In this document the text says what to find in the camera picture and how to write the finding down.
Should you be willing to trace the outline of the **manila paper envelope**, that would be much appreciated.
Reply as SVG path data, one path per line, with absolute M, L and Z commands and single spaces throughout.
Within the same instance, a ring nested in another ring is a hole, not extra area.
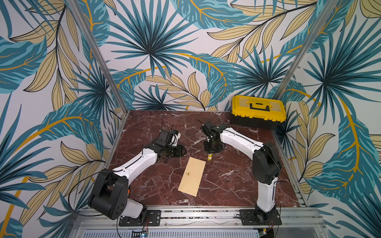
M 178 191 L 197 196 L 206 161 L 190 157 L 185 168 Z

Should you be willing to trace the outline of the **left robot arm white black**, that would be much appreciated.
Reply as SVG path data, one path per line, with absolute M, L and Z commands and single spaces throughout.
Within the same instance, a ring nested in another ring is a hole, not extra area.
M 147 217 L 147 208 L 129 198 L 130 185 L 159 159 L 183 157 L 187 151 L 178 143 L 180 137 L 177 130 L 161 130 L 156 139 L 145 145 L 128 162 L 112 170 L 100 171 L 90 193 L 88 206 L 111 220 L 127 218 L 142 224 Z

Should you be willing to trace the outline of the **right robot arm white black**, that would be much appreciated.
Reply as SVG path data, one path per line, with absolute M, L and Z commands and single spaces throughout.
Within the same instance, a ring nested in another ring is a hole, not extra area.
M 256 210 L 264 217 L 273 213 L 276 210 L 276 186 L 282 170 L 276 146 L 255 141 L 225 124 L 215 126 L 206 122 L 201 124 L 200 129 L 206 135 L 204 149 L 208 154 L 219 153 L 229 145 L 252 160 L 252 171 L 259 190 Z

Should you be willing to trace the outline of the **yellow black toolbox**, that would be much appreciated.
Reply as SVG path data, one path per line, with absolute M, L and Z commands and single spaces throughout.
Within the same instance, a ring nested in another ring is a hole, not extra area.
M 236 95 L 232 99 L 233 125 L 274 130 L 286 121 L 283 102 L 280 100 Z

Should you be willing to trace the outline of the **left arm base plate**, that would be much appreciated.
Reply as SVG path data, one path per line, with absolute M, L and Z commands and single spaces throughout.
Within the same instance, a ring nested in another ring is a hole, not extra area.
M 121 227 L 158 227 L 160 226 L 161 210 L 144 209 L 138 218 L 121 216 L 118 225 Z

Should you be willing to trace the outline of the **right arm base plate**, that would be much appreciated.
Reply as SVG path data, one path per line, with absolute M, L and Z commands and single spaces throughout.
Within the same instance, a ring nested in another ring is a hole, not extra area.
M 276 209 L 267 213 L 259 209 L 242 209 L 239 210 L 237 217 L 241 220 L 243 226 L 277 226 L 282 224 Z

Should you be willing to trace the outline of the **aluminium front rail frame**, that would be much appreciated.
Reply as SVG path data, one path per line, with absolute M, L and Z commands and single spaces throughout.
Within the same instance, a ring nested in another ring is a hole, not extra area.
M 148 225 L 123 227 L 123 220 L 97 217 L 95 210 L 84 209 L 70 229 L 70 238 L 133 238 L 148 230 L 149 238 L 256 238 L 267 230 L 271 238 L 330 238 L 326 222 L 317 208 L 284 207 L 280 225 L 244 226 L 241 207 L 229 206 L 149 206 L 156 215 Z

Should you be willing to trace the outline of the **left corner aluminium post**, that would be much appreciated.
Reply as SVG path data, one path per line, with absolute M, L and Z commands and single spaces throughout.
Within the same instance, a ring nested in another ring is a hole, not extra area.
M 126 117 L 129 113 L 128 109 L 126 108 L 124 104 L 124 100 L 122 99 L 120 93 L 118 92 L 117 85 L 109 71 L 109 68 L 107 67 L 107 64 L 101 54 L 101 51 L 98 47 L 98 44 L 94 38 L 94 35 L 90 29 L 90 26 L 87 24 L 84 13 L 82 12 L 78 1 L 75 0 L 68 0 L 67 1 L 68 6 L 70 7 L 72 14 L 74 16 L 74 19 L 77 21 L 80 29 L 82 30 L 85 39 L 87 40 L 89 44 L 90 50 L 93 52 L 94 57 L 100 66 L 103 74 L 105 75 L 105 79 L 108 82 L 111 91 L 113 92 L 117 103 L 122 109 L 123 115 Z

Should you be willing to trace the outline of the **corner aluminium post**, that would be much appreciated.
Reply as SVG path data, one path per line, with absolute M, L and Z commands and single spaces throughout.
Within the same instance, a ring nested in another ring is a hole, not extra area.
M 82 30 L 85 39 L 87 40 L 89 44 L 90 50 L 93 52 L 94 57 L 100 66 L 103 74 L 105 75 L 105 79 L 108 82 L 111 91 L 113 92 L 117 103 L 122 109 L 123 115 L 126 117 L 129 113 L 128 109 L 126 108 L 124 104 L 124 100 L 122 99 L 120 93 L 118 92 L 117 85 L 109 71 L 109 68 L 107 67 L 107 64 L 101 54 L 101 51 L 98 47 L 98 44 L 94 38 L 94 35 L 90 29 L 90 26 L 87 24 L 84 13 L 82 12 L 78 1 L 75 0 L 68 0 L 67 1 L 68 6 L 70 7 L 72 14 L 74 16 L 74 19 L 77 21 L 80 29 Z
M 303 59 L 304 55 L 308 52 L 311 45 L 315 41 L 315 39 L 318 37 L 321 29 L 324 27 L 325 22 L 327 21 L 328 17 L 330 16 L 331 12 L 334 10 L 336 4 L 339 2 L 339 0 L 335 1 L 328 1 L 326 5 L 323 6 L 321 14 L 317 17 L 316 23 L 313 25 L 310 34 L 306 37 L 303 45 L 301 46 L 300 50 L 298 51 L 297 55 L 295 56 L 295 59 L 293 60 L 292 64 L 290 65 L 288 71 L 286 72 L 285 77 L 279 84 L 277 91 L 275 92 L 273 99 L 280 100 L 283 92 L 285 91 L 285 88 L 289 84 L 292 76 L 294 75 L 296 69 L 298 68 L 301 60 Z

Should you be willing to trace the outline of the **right corner aluminium post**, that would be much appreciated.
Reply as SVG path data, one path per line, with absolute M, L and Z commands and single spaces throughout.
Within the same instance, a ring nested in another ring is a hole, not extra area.
M 298 51 L 297 55 L 295 56 L 295 59 L 293 60 L 292 64 L 290 65 L 288 71 L 286 72 L 285 77 L 279 84 L 277 91 L 275 92 L 273 99 L 280 100 L 283 92 L 285 91 L 285 88 L 289 84 L 292 76 L 294 75 L 296 69 L 298 68 L 301 60 L 303 59 L 304 55 L 308 52 L 311 45 L 315 41 L 315 39 L 318 37 L 321 29 L 324 27 L 325 22 L 327 21 L 328 17 L 330 16 L 331 12 L 334 10 L 336 4 L 339 2 L 339 0 L 335 1 L 328 1 L 326 5 L 323 6 L 321 14 L 317 17 L 316 23 L 313 25 L 310 34 L 306 37 L 303 45 L 301 46 L 300 50 Z

